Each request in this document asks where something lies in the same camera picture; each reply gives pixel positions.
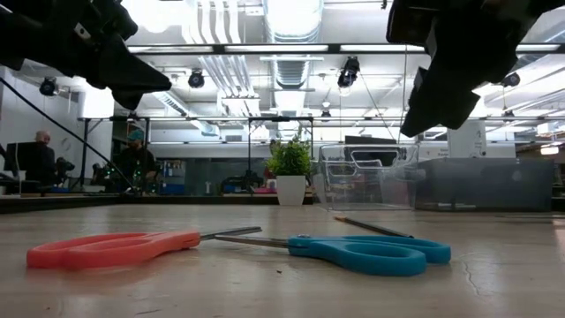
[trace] blue scissors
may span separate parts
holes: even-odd
[[[290,255],[331,261],[351,271],[379,276],[415,276],[426,271],[427,263],[447,264],[451,248],[417,238],[380,235],[311,237],[289,239],[216,235],[216,239],[288,248]]]

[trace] white pot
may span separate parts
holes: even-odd
[[[306,192],[305,176],[276,177],[276,196],[282,206],[301,206]]]

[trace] man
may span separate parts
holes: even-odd
[[[35,164],[26,171],[26,180],[39,181],[42,186],[52,186],[57,182],[55,151],[48,146],[51,141],[49,132],[35,134]]]
[[[117,167],[124,173],[130,182],[133,182],[134,174],[136,171],[143,170],[143,161],[145,157],[145,168],[146,168],[146,179],[153,179],[156,174],[155,158],[153,154],[148,150],[147,156],[145,156],[145,150],[143,149],[143,141],[145,135],[141,130],[136,130],[131,132],[127,137],[128,148],[122,151],[122,153],[117,158]],[[120,186],[120,191],[125,190],[126,183],[122,180]]]

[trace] scissor blade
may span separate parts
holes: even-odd
[[[281,238],[254,238],[254,237],[242,237],[242,236],[231,236],[231,235],[217,235],[215,239],[228,241],[228,242],[235,242],[235,243],[252,244],[257,246],[269,246],[269,247],[280,247],[280,248],[289,247],[289,241],[287,239],[281,239]]]
[[[241,234],[251,234],[263,231],[260,226],[248,226],[244,228],[228,229],[221,231],[213,231],[200,234],[200,240],[216,239],[218,235],[241,235]]]

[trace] table surface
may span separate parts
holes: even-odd
[[[0,216],[2,317],[563,317],[565,222],[349,212],[452,246],[448,266],[365,276],[285,250],[206,241],[138,267],[26,269],[26,250],[97,233],[258,225],[270,237],[370,233],[317,207],[109,206]]]

